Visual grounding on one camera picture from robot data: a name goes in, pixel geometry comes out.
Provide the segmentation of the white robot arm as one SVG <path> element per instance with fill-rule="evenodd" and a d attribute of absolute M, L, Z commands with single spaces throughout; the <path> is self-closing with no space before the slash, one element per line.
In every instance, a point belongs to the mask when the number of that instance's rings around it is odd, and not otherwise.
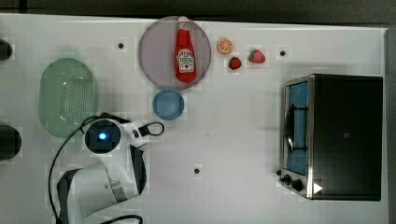
<path fill-rule="evenodd" d="M 101 117 L 83 131 L 83 148 L 99 162 L 59 180 L 60 224 L 83 224 L 91 214 L 141 195 L 147 182 L 141 149 L 149 141 L 146 122 Z"/>

